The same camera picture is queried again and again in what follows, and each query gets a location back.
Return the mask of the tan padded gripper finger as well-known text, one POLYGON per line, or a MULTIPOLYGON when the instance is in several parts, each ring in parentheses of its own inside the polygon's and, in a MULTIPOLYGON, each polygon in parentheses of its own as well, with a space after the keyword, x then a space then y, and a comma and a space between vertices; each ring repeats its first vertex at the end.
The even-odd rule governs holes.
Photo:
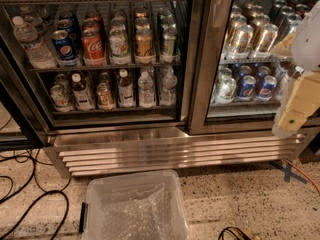
POLYGON ((278 125, 286 132, 296 132, 320 107, 320 72, 308 71, 296 79, 278 125))

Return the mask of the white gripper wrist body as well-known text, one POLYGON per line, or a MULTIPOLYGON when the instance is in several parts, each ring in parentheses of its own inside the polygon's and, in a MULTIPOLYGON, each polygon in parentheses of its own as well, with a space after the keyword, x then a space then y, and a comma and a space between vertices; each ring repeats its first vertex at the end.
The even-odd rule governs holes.
POLYGON ((282 127, 279 126, 279 121, 281 115, 284 113, 285 106, 290 98, 290 93, 293 90, 294 82, 302 75, 304 69, 299 66, 294 66, 295 72, 292 75, 292 77, 289 79, 287 86, 284 89, 283 95, 280 102, 280 107, 278 108, 275 118, 274 118, 274 124, 272 127, 272 133, 274 136, 277 136, 279 138, 287 138, 294 134, 293 131, 285 131, 282 127))

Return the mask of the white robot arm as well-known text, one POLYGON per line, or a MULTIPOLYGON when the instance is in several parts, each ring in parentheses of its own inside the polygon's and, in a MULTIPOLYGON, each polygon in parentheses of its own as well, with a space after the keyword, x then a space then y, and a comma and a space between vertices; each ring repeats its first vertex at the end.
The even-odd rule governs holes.
POLYGON ((290 57, 303 69, 289 80, 274 118, 272 133, 279 138, 296 134, 320 108, 320 1, 304 17, 297 30, 271 49, 275 57, 290 57))

